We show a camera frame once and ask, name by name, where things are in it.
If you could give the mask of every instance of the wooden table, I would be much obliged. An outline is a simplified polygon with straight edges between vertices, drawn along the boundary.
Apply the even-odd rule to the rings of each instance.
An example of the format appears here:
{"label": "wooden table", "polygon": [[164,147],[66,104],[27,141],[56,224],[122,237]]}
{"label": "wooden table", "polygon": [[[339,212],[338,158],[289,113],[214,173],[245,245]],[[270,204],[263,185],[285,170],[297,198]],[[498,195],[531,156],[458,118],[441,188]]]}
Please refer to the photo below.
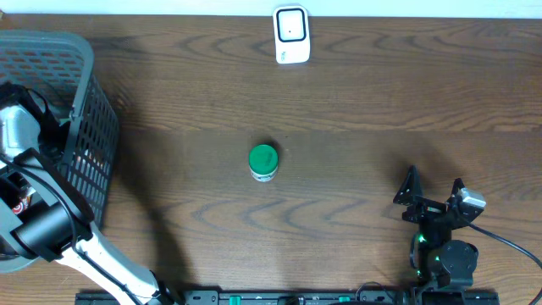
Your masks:
{"label": "wooden table", "polygon": [[[456,177],[476,224],[542,257],[542,21],[312,18],[306,64],[278,65],[271,18],[4,15],[72,31],[122,124],[105,235],[177,287],[355,289],[415,279],[417,226],[391,203],[416,164],[428,197]],[[280,147],[257,183],[249,149]],[[536,265],[470,229],[476,288],[538,292]],[[95,284],[40,262],[0,276],[0,303],[70,304]]]}

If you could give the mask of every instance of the black cable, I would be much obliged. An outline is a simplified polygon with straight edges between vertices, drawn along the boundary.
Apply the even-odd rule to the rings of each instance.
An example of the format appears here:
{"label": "black cable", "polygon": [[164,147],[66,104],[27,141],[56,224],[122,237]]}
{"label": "black cable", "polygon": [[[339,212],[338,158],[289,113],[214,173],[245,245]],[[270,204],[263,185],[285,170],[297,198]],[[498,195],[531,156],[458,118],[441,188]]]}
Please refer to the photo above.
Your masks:
{"label": "black cable", "polygon": [[385,288],[382,284],[380,284],[380,283],[378,283],[378,282],[375,282],[375,281],[370,281],[370,282],[367,282],[367,283],[361,285],[361,286],[359,287],[359,289],[357,289],[357,291],[356,291],[356,300],[361,301],[361,300],[360,300],[359,294],[360,294],[367,286],[369,286],[369,285],[376,285],[376,286],[379,286],[380,289],[382,289],[382,291],[385,292],[385,294],[386,294],[386,295],[391,299],[391,301],[395,304],[395,298],[391,296],[391,294],[386,290],[386,288]]}
{"label": "black cable", "polygon": [[45,105],[45,111],[43,113],[46,113],[49,111],[49,103],[47,102],[47,99],[38,91],[32,89],[32,88],[25,88],[28,92],[32,92],[36,94],[41,100],[43,100],[43,104]]}
{"label": "black cable", "polygon": [[[504,244],[507,244],[510,247],[513,247],[514,249],[518,250],[519,252],[525,254],[528,258],[531,258],[532,260],[534,260],[534,262],[537,263],[539,265],[539,267],[542,269],[542,262],[539,260],[539,258],[534,256],[534,254],[532,254],[531,252],[527,251],[526,249],[520,247],[519,245],[517,245],[517,244],[515,244],[515,243],[513,243],[511,241],[508,241],[506,238],[500,237],[495,233],[491,233],[488,230],[482,229],[477,225],[473,225],[470,221],[468,221],[467,219],[465,219],[461,215],[461,212],[459,212],[458,210],[456,212],[457,212],[457,215],[459,215],[459,219],[464,221],[472,229],[474,229],[474,230],[476,230],[476,231],[478,231],[478,232],[480,232],[482,234],[485,234],[485,235],[487,235],[487,236],[489,236],[491,238],[494,238],[497,241],[500,241],[500,242],[502,242]],[[529,303],[529,305],[535,305],[536,303],[538,303],[538,301],[540,301],[540,299],[542,299],[542,289],[540,289],[539,293],[536,295],[536,297],[534,297],[533,301],[531,301]]]}
{"label": "black cable", "polygon": [[410,266],[413,267],[414,269],[418,268],[416,265],[416,253],[415,253],[414,247],[416,246],[416,240],[419,238],[419,236],[420,236],[420,231],[414,233],[414,235],[412,236],[412,240],[410,241],[410,253],[408,253]]}
{"label": "black cable", "polygon": [[83,260],[85,260],[88,264],[90,264],[101,276],[105,277],[107,280],[114,283],[122,292],[124,292],[126,295],[128,295],[128,297],[130,297],[132,302],[134,302],[135,304],[141,305],[141,302],[136,297],[142,297],[142,296],[138,296],[138,295],[132,293],[131,291],[129,291],[128,288],[126,287],[126,285],[121,284],[117,279],[115,279],[113,276],[111,276],[107,271],[103,270],[94,261],[92,261],[89,257],[87,257],[85,253],[83,253],[83,252],[79,251],[79,249],[77,249],[77,247],[75,246],[77,244],[77,230],[75,228],[74,217],[73,217],[72,213],[69,210],[68,203],[66,203],[66,201],[62,198],[62,196],[60,196],[58,191],[55,190],[51,185],[49,185],[46,181],[44,181],[39,176],[37,176],[37,175],[33,174],[32,172],[24,169],[23,168],[24,165],[18,165],[18,164],[13,163],[13,162],[9,161],[2,154],[0,154],[0,161],[4,162],[7,166],[9,166],[12,169],[20,172],[21,174],[29,176],[31,179],[35,180],[41,186],[45,187],[49,192],[51,192],[56,197],[56,199],[58,200],[58,202],[60,202],[60,204],[64,208],[64,211],[66,212],[66,214],[68,215],[68,218],[69,218],[69,226],[70,226],[70,229],[72,231],[72,241],[71,241],[72,250],[77,255],[79,255]]}

